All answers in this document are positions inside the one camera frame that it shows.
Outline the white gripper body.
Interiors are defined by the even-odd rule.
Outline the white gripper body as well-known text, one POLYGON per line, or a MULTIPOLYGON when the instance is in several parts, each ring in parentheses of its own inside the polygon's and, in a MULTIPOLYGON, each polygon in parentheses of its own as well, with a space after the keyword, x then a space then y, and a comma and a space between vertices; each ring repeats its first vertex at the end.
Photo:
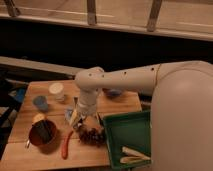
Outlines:
POLYGON ((97 98, 100 90, 85 91, 81 90, 77 102, 77 112, 83 116, 94 115, 97 111, 97 98))

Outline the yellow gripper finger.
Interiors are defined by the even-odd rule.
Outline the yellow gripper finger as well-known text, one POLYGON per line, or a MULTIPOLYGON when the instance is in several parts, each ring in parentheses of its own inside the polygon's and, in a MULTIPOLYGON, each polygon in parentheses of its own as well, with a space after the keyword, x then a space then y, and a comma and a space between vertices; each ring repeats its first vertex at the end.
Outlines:
POLYGON ((74 109, 73 112, 72 112, 70 121, 69 121, 69 125, 70 126, 75 125, 78 122, 78 120, 79 120, 79 116, 78 116, 77 110, 74 109))

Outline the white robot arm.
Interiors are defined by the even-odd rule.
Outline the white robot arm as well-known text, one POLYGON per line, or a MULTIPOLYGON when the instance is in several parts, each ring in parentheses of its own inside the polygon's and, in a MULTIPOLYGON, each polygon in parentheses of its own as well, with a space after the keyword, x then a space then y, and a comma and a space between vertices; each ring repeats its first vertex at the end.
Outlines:
POLYGON ((151 100, 151 170, 213 171, 213 64, 162 63, 106 72, 84 69, 75 76, 77 111, 96 112, 102 88, 142 92, 151 100))

